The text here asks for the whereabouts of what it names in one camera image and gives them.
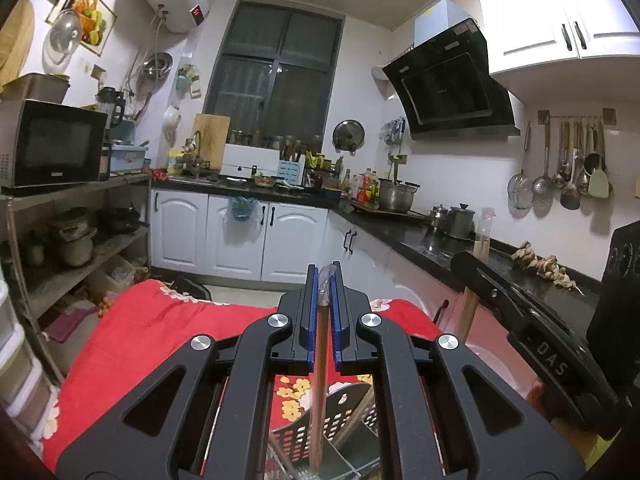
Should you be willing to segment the person right hand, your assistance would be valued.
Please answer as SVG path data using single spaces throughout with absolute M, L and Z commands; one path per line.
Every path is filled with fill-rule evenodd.
M 547 386 L 539 379 L 533 382 L 532 388 L 527 393 L 526 401 L 536 408 L 538 413 L 574 446 L 584 462 L 588 460 L 597 446 L 598 435 L 583 430 L 570 420 L 561 417 L 560 409 L 555 405 L 552 393 L 547 391 Z

